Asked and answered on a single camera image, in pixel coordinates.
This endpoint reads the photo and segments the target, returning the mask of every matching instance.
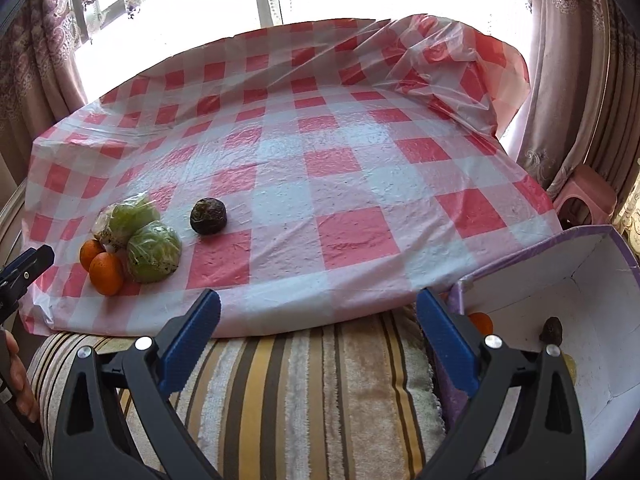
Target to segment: cardboard box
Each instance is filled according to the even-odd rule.
[[[545,320],[560,319],[561,349],[577,365],[591,478],[640,409],[640,269],[625,241],[611,226],[570,229],[465,276],[448,302],[455,312],[488,313],[494,332],[523,350],[542,350]],[[445,415],[453,423],[466,397],[444,382]],[[487,465],[500,449],[517,390],[510,390],[485,447]]]

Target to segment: orange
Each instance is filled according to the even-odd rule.
[[[104,247],[98,240],[87,240],[82,247],[80,247],[80,263],[84,270],[89,272],[89,266],[94,258],[104,252]]]
[[[113,296],[124,283],[122,263],[115,254],[100,253],[91,262],[89,279],[100,294]]]
[[[484,312],[474,312],[467,316],[482,335],[494,333],[494,322]]]

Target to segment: pink stool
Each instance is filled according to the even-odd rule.
[[[560,209],[570,198],[582,200],[591,213],[591,224],[608,224],[616,208],[618,197],[613,188],[589,166],[580,164],[566,181],[558,197],[554,200],[554,209],[558,217]]]

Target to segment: small dark object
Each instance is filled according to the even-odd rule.
[[[560,226],[562,227],[562,231],[566,231],[567,229],[571,229],[574,225],[569,222],[567,219],[560,219]]]
[[[560,346],[562,344],[562,323],[556,316],[545,321],[542,332],[540,332],[540,341],[545,345]]]
[[[189,221],[199,235],[214,235],[226,226],[226,207],[217,198],[201,198],[193,206]]]

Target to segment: bagged vegetable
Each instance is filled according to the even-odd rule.
[[[151,222],[129,239],[127,269],[136,282],[159,282],[180,263],[182,243],[178,234],[162,222]]]
[[[160,213],[147,193],[130,196],[103,209],[91,229],[103,245],[124,248],[138,229],[160,219]]]

